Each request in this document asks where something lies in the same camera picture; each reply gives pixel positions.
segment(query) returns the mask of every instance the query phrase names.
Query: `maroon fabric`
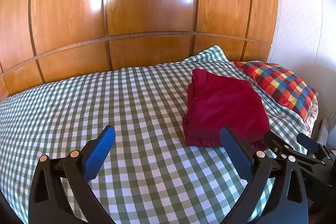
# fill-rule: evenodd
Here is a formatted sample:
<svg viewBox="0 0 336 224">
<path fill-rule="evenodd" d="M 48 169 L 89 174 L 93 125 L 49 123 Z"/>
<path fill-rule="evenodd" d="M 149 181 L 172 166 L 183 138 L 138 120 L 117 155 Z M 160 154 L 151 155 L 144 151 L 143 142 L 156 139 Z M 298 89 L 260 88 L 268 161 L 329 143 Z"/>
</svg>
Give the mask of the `maroon fabric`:
<svg viewBox="0 0 336 224">
<path fill-rule="evenodd" d="M 238 139 L 266 150 L 270 130 L 261 98 L 250 82 L 194 69 L 188 86 L 188 111 L 182 118 L 185 141 L 191 146 L 222 146 L 219 132 L 229 126 Z"/>
</svg>

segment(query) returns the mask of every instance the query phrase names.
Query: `pillow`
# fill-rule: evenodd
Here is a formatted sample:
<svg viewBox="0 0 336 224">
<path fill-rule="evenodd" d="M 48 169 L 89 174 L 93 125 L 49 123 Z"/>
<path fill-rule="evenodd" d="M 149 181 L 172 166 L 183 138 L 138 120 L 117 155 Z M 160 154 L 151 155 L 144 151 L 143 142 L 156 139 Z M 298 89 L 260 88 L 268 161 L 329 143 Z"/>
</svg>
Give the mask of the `pillow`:
<svg viewBox="0 0 336 224">
<path fill-rule="evenodd" d="M 277 64 L 239 62 L 234 64 L 280 105 L 293 110 L 304 120 L 318 95 L 302 78 Z"/>
</svg>

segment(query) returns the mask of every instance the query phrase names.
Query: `wooden headboard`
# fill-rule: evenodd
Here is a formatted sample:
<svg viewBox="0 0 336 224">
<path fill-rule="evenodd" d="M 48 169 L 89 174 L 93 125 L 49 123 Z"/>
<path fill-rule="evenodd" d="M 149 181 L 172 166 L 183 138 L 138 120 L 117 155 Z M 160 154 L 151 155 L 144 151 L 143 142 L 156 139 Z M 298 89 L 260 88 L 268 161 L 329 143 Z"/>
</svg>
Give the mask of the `wooden headboard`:
<svg viewBox="0 0 336 224">
<path fill-rule="evenodd" d="M 278 0 L 0 0 L 0 99 L 213 45 L 230 60 L 265 61 L 277 9 Z"/>
</svg>

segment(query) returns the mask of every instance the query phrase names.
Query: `silver screw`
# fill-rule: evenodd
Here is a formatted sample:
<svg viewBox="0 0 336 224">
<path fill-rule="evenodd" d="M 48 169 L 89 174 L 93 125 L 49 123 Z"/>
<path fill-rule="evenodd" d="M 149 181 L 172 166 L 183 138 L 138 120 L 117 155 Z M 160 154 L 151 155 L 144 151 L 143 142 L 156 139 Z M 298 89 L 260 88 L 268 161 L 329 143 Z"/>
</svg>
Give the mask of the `silver screw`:
<svg viewBox="0 0 336 224">
<path fill-rule="evenodd" d="M 265 157 L 265 153 L 263 151 L 257 151 L 257 156 L 259 158 L 264 158 Z"/>
<path fill-rule="evenodd" d="M 288 157 L 288 159 L 289 159 L 291 162 L 295 162 L 295 157 L 293 157 L 292 155 L 290 155 L 290 156 Z"/>
<path fill-rule="evenodd" d="M 77 151 L 77 150 L 74 150 L 70 153 L 71 158 L 76 158 L 76 157 L 78 157 L 78 155 L 79 155 L 79 151 Z"/>
<path fill-rule="evenodd" d="M 40 161 L 44 162 L 46 160 L 47 160 L 47 156 L 46 155 L 40 156 Z"/>
</svg>

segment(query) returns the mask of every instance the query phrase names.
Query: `white wall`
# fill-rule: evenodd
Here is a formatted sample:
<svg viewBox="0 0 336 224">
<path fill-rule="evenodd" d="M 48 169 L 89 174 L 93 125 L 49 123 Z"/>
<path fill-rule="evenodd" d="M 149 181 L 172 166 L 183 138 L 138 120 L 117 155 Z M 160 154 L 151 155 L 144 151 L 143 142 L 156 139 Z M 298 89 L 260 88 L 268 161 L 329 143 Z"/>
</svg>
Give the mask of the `white wall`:
<svg viewBox="0 0 336 224">
<path fill-rule="evenodd" d="M 314 87 L 319 120 L 330 119 L 336 108 L 336 0 L 279 0 L 268 61 Z"/>
</svg>

